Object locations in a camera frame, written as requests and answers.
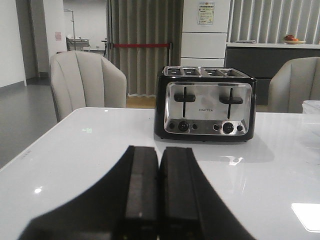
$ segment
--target wooden floor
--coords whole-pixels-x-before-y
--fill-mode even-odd
[[[156,98],[154,96],[127,96],[126,107],[129,109],[154,109]]]

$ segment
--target toaster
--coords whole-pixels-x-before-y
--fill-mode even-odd
[[[222,67],[166,66],[154,133],[162,139],[245,142],[254,136],[257,80]]]

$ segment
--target floor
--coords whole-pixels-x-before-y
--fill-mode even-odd
[[[0,87],[0,168],[56,123],[49,80],[31,79]],[[127,97],[127,108],[153,109],[155,97]],[[267,106],[257,106],[266,112]]]

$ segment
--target chair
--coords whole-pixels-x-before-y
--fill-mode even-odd
[[[126,107],[126,76],[99,54],[67,51],[50,61],[58,122],[83,107]]]
[[[270,82],[269,112],[302,113],[304,100],[320,100],[320,57],[289,60]]]

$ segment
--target vertical blind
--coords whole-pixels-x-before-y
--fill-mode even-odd
[[[320,0],[233,0],[229,42],[282,43],[287,34],[318,44]]]
[[[110,42],[172,43],[171,64],[179,64],[183,0],[109,0],[108,8]],[[114,48],[110,60],[126,75],[129,95],[154,95],[167,58],[167,48]]]

